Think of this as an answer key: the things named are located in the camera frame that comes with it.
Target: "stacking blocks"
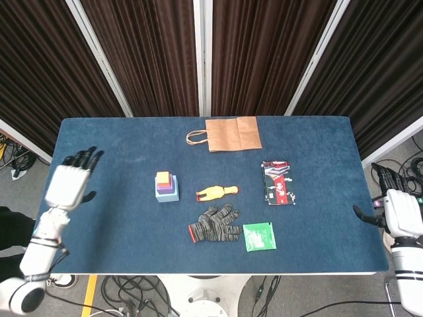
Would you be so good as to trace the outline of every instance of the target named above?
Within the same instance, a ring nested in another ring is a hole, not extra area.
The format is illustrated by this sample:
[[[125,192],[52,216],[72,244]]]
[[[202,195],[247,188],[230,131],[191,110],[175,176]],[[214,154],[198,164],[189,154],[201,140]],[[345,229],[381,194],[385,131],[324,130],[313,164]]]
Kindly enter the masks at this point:
[[[169,172],[158,172],[154,178],[156,198],[159,203],[178,201],[178,180]]]

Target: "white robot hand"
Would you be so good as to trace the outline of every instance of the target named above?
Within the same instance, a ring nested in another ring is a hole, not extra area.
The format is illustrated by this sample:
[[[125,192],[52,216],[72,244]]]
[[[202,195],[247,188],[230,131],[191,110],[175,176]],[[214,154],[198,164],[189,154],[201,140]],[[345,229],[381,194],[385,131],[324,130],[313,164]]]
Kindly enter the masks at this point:
[[[417,199],[408,193],[406,180],[396,172],[372,164],[379,176],[385,212],[367,216],[358,206],[356,215],[364,222],[384,228],[395,243],[391,246],[402,306],[412,314],[423,316],[423,220]]]
[[[22,277],[0,281],[0,310],[24,315],[41,304],[52,268],[69,254],[61,243],[68,214],[95,196],[95,192],[84,196],[89,177],[103,154],[99,151],[91,158],[95,150],[91,147],[79,151],[56,168],[45,197],[50,209],[42,214],[20,263]],[[62,255],[53,263],[58,249]]]

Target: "yellow rubber chicken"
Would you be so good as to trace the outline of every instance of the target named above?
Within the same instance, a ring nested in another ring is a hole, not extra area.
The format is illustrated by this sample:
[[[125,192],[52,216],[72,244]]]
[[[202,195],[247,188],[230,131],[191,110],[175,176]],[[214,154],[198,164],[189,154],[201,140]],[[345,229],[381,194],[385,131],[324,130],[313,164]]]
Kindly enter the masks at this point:
[[[231,187],[222,187],[222,186],[213,186],[208,187],[205,190],[196,192],[197,201],[207,201],[222,198],[226,194],[236,194],[239,191],[237,186]]]

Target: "green sachet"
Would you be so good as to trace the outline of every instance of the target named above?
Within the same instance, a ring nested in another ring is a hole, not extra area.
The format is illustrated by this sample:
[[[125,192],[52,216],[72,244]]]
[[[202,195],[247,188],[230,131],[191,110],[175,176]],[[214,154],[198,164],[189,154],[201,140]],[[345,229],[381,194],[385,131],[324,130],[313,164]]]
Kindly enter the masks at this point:
[[[272,223],[243,225],[247,252],[276,249]]]

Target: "brown curtain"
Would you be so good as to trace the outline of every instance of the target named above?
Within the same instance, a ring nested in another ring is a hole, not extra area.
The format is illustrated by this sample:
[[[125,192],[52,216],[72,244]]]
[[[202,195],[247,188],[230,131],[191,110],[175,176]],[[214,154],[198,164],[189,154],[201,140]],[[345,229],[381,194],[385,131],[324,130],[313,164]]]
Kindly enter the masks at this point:
[[[0,118],[49,154],[64,118],[123,116],[67,5],[0,1]]]
[[[362,158],[423,116],[423,1],[352,0],[294,114],[349,116]]]
[[[214,116],[284,114],[335,0],[213,0]]]
[[[82,0],[135,116],[197,116],[192,0]]]

